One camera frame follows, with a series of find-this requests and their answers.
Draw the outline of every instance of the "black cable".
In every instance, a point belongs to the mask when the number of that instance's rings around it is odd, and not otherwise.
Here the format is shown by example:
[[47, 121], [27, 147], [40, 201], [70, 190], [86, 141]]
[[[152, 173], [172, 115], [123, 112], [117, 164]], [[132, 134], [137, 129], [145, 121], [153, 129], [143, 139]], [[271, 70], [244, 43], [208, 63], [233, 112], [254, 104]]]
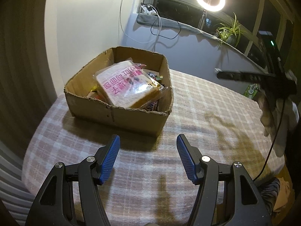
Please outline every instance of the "black cable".
[[275, 141], [276, 141], [277, 134], [278, 134], [278, 132], [279, 132], [279, 129], [280, 129], [280, 126], [281, 126], [281, 121], [282, 121], [282, 117], [283, 117], [283, 113], [284, 113], [284, 105], [285, 105], [285, 99], [283, 99], [283, 106], [282, 106], [282, 111], [281, 111], [281, 115], [280, 115], [280, 121], [279, 121], [279, 124], [278, 124], [278, 128], [277, 128], [277, 131], [276, 131], [276, 134], [275, 134], [274, 140], [273, 140], [273, 142], [272, 142], [272, 145], [271, 145], [270, 151], [269, 151], [269, 153], [268, 153], [268, 156], [267, 156], [267, 158], [266, 158], [266, 160], [265, 160], [265, 163], [264, 163], [264, 165], [263, 165], [263, 168], [262, 168], [261, 172], [260, 172], [260, 173], [257, 175], [257, 177], [256, 177], [256, 178], [254, 178], [254, 179], [253, 179], [253, 182], [254, 182], [254, 181], [257, 179], [257, 178], [259, 178], [259, 177], [260, 177], [260, 175], [263, 173], [263, 170], [265, 169], [265, 166], [266, 166], [266, 164], [267, 164], [267, 162], [268, 162], [268, 159], [269, 159], [269, 157], [270, 157], [270, 154], [271, 154], [271, 152], [272, 152], [272, 149], [273, 149], [274, 143], [275, 143]]
[[[158, 19], [156, 19], [156, 20], [154, 21], [153, 25], [152, 25], [151, 28], [150, 28], [150, 32], [151, 32], [153, 35], [156, 35], [156, 34], [154, 34], [154, 33], [152, 32], [152, 28], [153, 28], [155, 22], [156, 22]], [[169, 40], [175, 39], [175, 38], [180, 34], [180, 32], [181, 32], [181, 30], [182, 30], [182, 27], [181, 27], [181, 25], [180, 25], [179, 22], [178, 22], [178, 25], [179, 25], [180, 30], [179, 30], [178, 34], [177, 34], [175, 37], [173, 37], [173, 38], [168, 38], [168, 37], [165, 37], [165, 36], [162, 36], [162, 35], [159, 35], [159, 36], [161, 36], [161, 37], [163, 37], [163, 38], [166, 38], [166, 39], [169, 39]]]
[[[147, 8], [147, 5], [152, 5], [152, 4], [141, 3], [141, 6], [144, 6], [144, 7], [146, 7], [146, 8]], [[155, 36], [157, 36], [157, 34], [154, 34], [154, 33], [152, 32], [152, 28], [153, 28], [154, 24], [157, 22], [158, 19], [156, 19], [156, 20], [154, 21], [153, 25], [152, 25], [151, 28], [150, 28], [150, 32], [151, 32], [153, 35], [155, 35]], [[178, 21], [177, 21], [177, 23], [178, 23], [178, 25], [179, 25], [180, 31], [178, 32], [178, 34], [177, 34], [175, 37], [169, 38], [169, 37], [165, 37], [165, 36], [162, 36], [162, 35], [159, 35], [159, 36], [160, 36], [160, 37], [163, 37], [163, 38], [166, 38], [166, 39], [169, 39], [169, 40], [175, 39], [175, 38], [180, 34], [180, 32], [181, 32], [181, 30], [182, 30], [182, 27], [181, 27], [180, 23], [179, 23]]]

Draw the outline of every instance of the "metal screw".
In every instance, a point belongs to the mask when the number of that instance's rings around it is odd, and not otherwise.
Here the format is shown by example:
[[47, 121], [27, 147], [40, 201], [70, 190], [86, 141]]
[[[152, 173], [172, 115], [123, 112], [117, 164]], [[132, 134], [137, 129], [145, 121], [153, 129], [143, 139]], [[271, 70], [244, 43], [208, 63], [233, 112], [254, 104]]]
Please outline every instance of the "metal screw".
[[95, 157], [94, 156], [89, 156], [87, 158], [87, 162], [93, 162], [93, 161], [95, 161]]
[[63, 163], [62, 162], [58, 162], [57, 164], [55, 164], [55, 167], [56, 168], [61, 168], [63, 166]]
[[239, 161], [234, 162], [234, 166], [236, 166], [237, 168], [240, 168], [242, 166], [242, 164]]
[[204, 161], [204, 162], [208, 162], [208, 161], [210, 161], [210, 157], [209, 157], [209, 156], [206, 156], [206, 155], [204, 155], [204, 156], [202, 156], [202, 161]]

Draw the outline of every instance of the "spider plant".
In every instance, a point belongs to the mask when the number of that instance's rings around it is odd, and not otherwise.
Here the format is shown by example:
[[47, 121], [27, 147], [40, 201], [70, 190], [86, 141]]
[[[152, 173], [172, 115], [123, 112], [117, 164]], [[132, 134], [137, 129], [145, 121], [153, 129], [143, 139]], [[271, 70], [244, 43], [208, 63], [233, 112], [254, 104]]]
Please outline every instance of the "spider plant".
[[222, 25], [222, 27], [217, 28], [216, 32], [217, 32], [219, 38], [222, 40], [220, 45], [223, 42], [227, 42], [229, 37], [234, 35], [237, 38], [236, 44], [234, 46], [234, 47], [236, 47], [239, 43], [241, 35], [243, 34], [243, 31], [239, 28], [240, 25], [238, 24], [238, 20], [237, 20], [235, 13], [234, 13], [234, 19], [232, 19], [230, 16], [228, 16], [228, 17], [231, 20], [231, 25], [220, 23], [220, 25]]

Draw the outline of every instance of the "checkered bedspread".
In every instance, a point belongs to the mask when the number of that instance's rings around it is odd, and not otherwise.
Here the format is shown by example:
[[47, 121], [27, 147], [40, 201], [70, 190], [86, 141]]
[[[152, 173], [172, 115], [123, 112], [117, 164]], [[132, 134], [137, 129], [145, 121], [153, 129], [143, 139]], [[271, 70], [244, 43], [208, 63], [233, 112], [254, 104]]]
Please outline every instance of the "checkered bedspread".
[[[174, 70], [170, 74], [173, 111], [158, 139], [117, 132], [121, 149], [109, 180], [99, 186], [112, 226], [187, 222], [198, 187], [187, 179], [177, 152], [176, 137], [180, 133], [217, 162], [242, 162], [252, 178], [260, 172], [268, 154], [271, 141], [263, 136], [256, 102], [194, 76]], [[56, 162], [78, 163], [94, 155], [115, 133], [111, 127], [73, 118], [65, 96], [59, 96], [29, 144], [22, 181], [36, 195]], [[272, 151], [259, 182], [275, 176], [283, 166], [284, 157], [278, 158]], [[220, 186], [218, 203], [222, 193]], [[76, 183], [74, 202], [82, 219]]]

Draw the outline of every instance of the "blue gripper pad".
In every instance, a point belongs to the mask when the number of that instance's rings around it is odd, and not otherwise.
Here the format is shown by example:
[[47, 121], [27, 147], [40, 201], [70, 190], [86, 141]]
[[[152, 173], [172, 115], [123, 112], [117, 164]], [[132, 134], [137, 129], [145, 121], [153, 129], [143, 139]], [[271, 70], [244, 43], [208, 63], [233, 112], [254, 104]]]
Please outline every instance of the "blue gripper pad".
[[101, 164], [101, 175], [99, 178], [101, 184], [104, 184], [104, 182], [110, 177], [119, 149], [120, 137], [116, 135]]
[[194, 164], [188, 149], [180, 135], [177, 137], [177, 149], [183, 163], [186, 175], [194, 184], [197, 178], [196, 165]]

